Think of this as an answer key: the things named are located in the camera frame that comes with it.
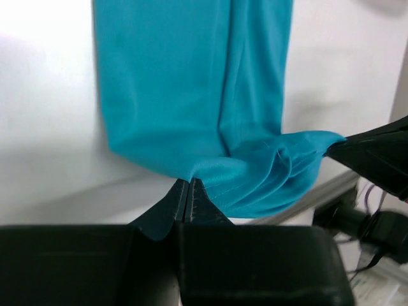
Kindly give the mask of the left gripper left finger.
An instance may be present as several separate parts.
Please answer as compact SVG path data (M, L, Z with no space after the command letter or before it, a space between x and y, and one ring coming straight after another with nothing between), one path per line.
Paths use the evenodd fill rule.
M129 223L140 233L169 233L181 220L187 201L187 182L178 179L168 193L140 217Z

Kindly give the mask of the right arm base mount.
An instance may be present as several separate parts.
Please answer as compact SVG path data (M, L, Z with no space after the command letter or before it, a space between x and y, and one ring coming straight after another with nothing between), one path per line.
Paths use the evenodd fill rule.
M370 215L356 209L356 199L357 190L350 189L317 208L313 225L328 230L332 236L343 233L374 254L406 264L407 216L392 210Z

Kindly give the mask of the teal t shirt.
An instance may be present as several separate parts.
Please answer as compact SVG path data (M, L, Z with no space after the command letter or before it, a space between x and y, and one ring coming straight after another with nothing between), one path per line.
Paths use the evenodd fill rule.
M200 179L229 218L268 217L314 185L330 131L283 133L292 1L95 1L110 150Z

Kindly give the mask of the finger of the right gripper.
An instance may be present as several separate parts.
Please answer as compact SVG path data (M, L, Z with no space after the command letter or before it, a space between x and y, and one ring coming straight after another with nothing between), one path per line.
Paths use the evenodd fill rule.
M407 201L407 131L345 140L331 145L326 155Z
M348 136L346 140L357 140L359 138L366 139L366 138L377 136L377 135L385 135L385 134L399 132L399 131L407 131L407 125L408 125L408 116L406 115L405 117L398 119L395 122L391 122L387 125L372 129L370 131L366 131L364 133L359 133L356 135Z

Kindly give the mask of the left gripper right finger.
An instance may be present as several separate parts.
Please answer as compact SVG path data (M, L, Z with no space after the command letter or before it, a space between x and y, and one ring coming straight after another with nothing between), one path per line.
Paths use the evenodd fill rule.
M233 226L233 223L210 201L203 182L196 178L189 184L184 209L184 223Z

